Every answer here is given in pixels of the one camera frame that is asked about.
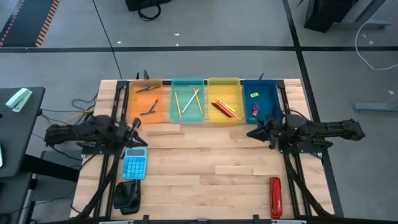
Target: black stapler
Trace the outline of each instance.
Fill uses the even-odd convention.
[[[139,210],[141,203],[140,180],[120,182],[113,196],[113,207],[120,209],[123,215],[134,214]]]

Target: gray floor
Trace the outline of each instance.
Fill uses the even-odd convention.
[[[353,46],[356,30],[332,28],[321,34],[303,28],[307,1],[289,0],[301,46]],[[0,1],[0,25],[6,23],[14,0]],[[361,0],[346,19],[357,16],[369,0]],[[99,13],[116,47],[268,45],[293,46],[280,0],[173,0],[163,6],[158,20],[144,22],[127,12],[123,1],[96,0]],[[396,46],[397,1],[388,1],[375,15],[393,25],[383,30],[364,30],[361,46]],[[61,0],[42,47],[108,47],[92,0]],[[398,68],[375,72],[356,52],[304,52],[305,64],[323,121],[353,118],[367,134],[360,142],[334,139],[330,149],[333,171],[346,217],[398,220],[398,115],[355,112],[355,102],[397,99]],[[397,52],[364,52],[375,67],[398,63]],[[295,52],[118,52],[123,78],[148,70],[152,78],[240,77],[301,78]],[[91,99],[100,80],[117,79],[112,53],[0,54],[0,88],[44,86],[43,108],[68,110],[74,98]],[[65,120],[72,114],[47,113]],[[48,124],[39,119],[34,132],[41,136]],[[32,137],[28,152],[44,149]],[[69,144],[61,149],[77,149]],[[38,221],[65,219],[70,201],[38,207]],[[44,210],[51,209],[48,215]]]

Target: wooden tabletop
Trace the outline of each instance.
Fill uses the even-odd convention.
[[[300,80],[284,81],[290,107],[309,118]],[[111,115],[116,82],[101,82],[95,115]],[[113,209],[113,220],[141,220],[143,215],[157,220],[252,219],[253,214],[271,218],[270,177],[280,177],[282,181],[282,218],[294,217],[283,155],[277,149],[270,150],[267,142],[246,137],[256,125],[246,124],[244,119],[239,123],[210,123],[207,116],[202,123],[172,123],[170,87],[163,86],[163,93],[164,122],[144,124],[138,130],[149,144],[146,177],[141,181],[140,210],[124,216]],[[333,213],[321,160],[310,154],[300,156],[308,189],[326,211]],[[77,210],[83,209],[98,188],[102,161],[103,156],[97,155],[80,172],[73,201]],[[120,160],[117,183],[124,181],[122,168]],[[298,187],[296,191],[303,214]],[[107,198],[108,190],[100,215],[105,213]]]

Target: calculator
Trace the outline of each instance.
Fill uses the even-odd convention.
[[[142,180],[147,166],[147,149],[134,147],[126,149],[122,178],[125,180]]]

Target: plastic bin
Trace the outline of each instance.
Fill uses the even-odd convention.
[[[252,93],[258,93],[259,96],[252,98],[250,96]],[[248,124],[257,124],[258,118],[267,121],[269,116],[282,121],[282,111],[280,110],[278,91],[274,80],[244,80],[243,96]],[[257,116],[252,115],[255,103],[260,106]]]
[[[191,101],[182,118],[178,113],[175,93],[177,93],[178,103],[181,112],[195,93],[193,89],[199,89],[199,98],[202,113],[196,97]],[[170,94],[170,119],[175,122],[200,122],[205,119],[205,81],[202,78],[174,78],[172,80],[172,91]]]
[[[209,78],[207,81],[208,111],[211,122],[238,122],[243,118],[241,81],[238,78]],[[211,103],[220,99],[235,110],[237,118],[229,118]]]
[[[150,86],[159,86],[159,88],[137,93],[137,91]],[[148,112],[156,100],[158,101],[154,108],[155,113],[140,115]],[[134,118],[139,118],[143,124],[163,122],[164,107],[161,79],[133,80],[130,82],[128,120],[133,122]]]

